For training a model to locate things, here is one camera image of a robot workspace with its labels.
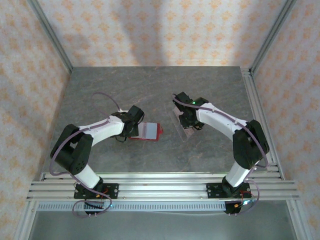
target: red object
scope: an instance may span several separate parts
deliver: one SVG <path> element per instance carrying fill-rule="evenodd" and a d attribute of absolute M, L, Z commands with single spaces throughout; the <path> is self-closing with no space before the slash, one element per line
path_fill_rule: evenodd
<path fill-rule="evenodd" d="M 156 139 L 148 139 L 148 138 L 138 138 L 138 137 L 129 137 L 129 139 L 135 139 L 135 140 L 143 140 L 143 141 L 154 141 L 157 142 L 159 140 L 159 136 L 164 133 L 164 130 L 160 123 L 157 123 L 156 128 Z"/>

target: enclosure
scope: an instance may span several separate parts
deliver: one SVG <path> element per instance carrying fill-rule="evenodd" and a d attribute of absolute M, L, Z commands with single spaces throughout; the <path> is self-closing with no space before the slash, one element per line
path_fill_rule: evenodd
<path fill-rule="evenodd" d="M 318 239 L 319 1 L 8 0 L 0 11 L 4 238 Z M 117 112 L 96 92 L 162 133 L 92 147 L 92 170 L 119 187 L 109 213 L 82 221 L 75 181 L 50 174 L 50 152 L 67 125 Z M 233 143 L 207 124 L 184 131 L 181 92 L 261 124 L 269 166 L 249 177 L 252 211 L 228 216 L 232 199 L 209 197 Z"/>

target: floral wallpaper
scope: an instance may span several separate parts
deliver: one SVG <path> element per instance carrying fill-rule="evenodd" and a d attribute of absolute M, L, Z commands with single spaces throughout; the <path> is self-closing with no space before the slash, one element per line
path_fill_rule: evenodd
<path fill-rule="evenodd" d="M 298 0 L 255 75 L 285 177 L 320 236 L 320 1 Z"/>
<path fill-rule="evenodd" d="M 40 0 L 75 67 L 253 63 L 285 0 Z"/>
<path fill-rule="evenodd" d="M 69 74 L 26 0 L 0 1 L 0 239 L 13 238 Z"/>

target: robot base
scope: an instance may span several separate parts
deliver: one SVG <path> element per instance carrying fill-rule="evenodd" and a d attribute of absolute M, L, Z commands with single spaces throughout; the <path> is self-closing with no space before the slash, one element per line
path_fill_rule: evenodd
<path fill-rule="evenodd" d="M 111 199 L 117 199 L 119 193 L 118 183 L 103 183 L 100 190 L 101 193 L 108 195 Z M 74 199 L 106 199 L 105 196 L 97 196 L 95 193 L 84 188 L 80 184 L 75 185 Z"/>
<path fill-rule="evenodd" d="M 249 183 L 239 185 L 232 195 L 228 194 L 223 189 L 223 184 L 219 182 L 207 183 L 206 189 L 208 199 L 249 199 L 252 196 Z"/>

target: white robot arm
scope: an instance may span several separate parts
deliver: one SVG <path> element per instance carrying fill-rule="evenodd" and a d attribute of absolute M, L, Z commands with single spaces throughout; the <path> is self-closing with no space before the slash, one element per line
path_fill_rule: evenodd
<path fill-rule="evenodd" d="M 235 163 L 223 178 L 221 187 L 227 197 L 238 194 L 250 170 L 269 152 L 260 123 L 256 120 L 247 122 L 238 119 L 219 110 L 208 100 L 202 97 L 192 100 L 184 92 L 175 95 L 173 103 L 182 112 L 179 120 L 183 128 L 201 130 L 204 124 L 207 124 L 233 142 Z"/>
<path fill-rule="evenodd" d="M 89 189 L 101 192 L 103 180 L 88 165 L 91 148 L 107 139 L 115 137 L 136 137 L 139 135 L 138 124 L 143 120 L 144 112 L 137 106 L 132 106 L 129 111 L 113 113 L 109 118 L 86 126 L 67 125 L 62 131 L 58 141 L 53 147 L 50 156 L 61 167 L 75 176 L 82 184 Z M 81 131 L 74 137 L 72 134 Z M 57 149 L 66 140 L 70 140 L 56 154 Z M 87 191 L 83 186 L 77 184 L 77 194 L 83 199 L 96 198 L 95 194 Z"/>

